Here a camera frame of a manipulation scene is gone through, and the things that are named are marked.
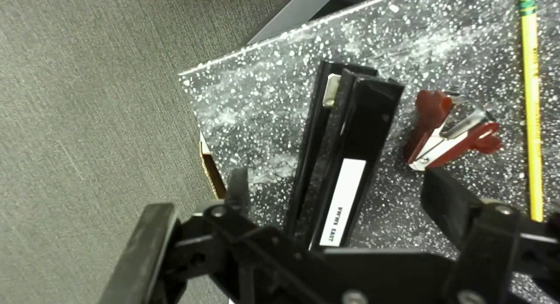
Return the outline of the yellow pencil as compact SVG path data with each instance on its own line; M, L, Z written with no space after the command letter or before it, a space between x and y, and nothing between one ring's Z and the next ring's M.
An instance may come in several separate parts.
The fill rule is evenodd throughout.
M539 43L536 0L518 0L525 96L528 158L529 212L532 220L544 220L543 165L540 127Z

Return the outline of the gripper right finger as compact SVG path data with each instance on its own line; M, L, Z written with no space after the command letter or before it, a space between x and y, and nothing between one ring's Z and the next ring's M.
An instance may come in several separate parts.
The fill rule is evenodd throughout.
M458 249L442 288L446 304L528 304L510 292L522 273L560 302L560 212L537 222L482 200L443 168L424 173L421 206Z

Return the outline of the black stapler with white label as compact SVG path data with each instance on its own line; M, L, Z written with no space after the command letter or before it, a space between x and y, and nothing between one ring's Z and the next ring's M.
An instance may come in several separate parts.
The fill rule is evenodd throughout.
M347 245L404 86L372 67L322 61L284 232L318 251Z

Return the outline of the red staple remover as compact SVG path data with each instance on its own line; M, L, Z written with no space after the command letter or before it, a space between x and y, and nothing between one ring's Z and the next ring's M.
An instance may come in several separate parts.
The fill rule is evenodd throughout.
M415 107L416 124L404 149L412 170L444 166L469 150L492 154L501 148L499 123L466 95L422 90Z

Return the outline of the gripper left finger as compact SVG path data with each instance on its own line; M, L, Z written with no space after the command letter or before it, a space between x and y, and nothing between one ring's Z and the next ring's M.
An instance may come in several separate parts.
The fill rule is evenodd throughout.
M274 227L248 220L248 171L230 174L224 202L184 222L171 203L146 206L99 304L178 304L208 276L235 304L341 304L326 262Z

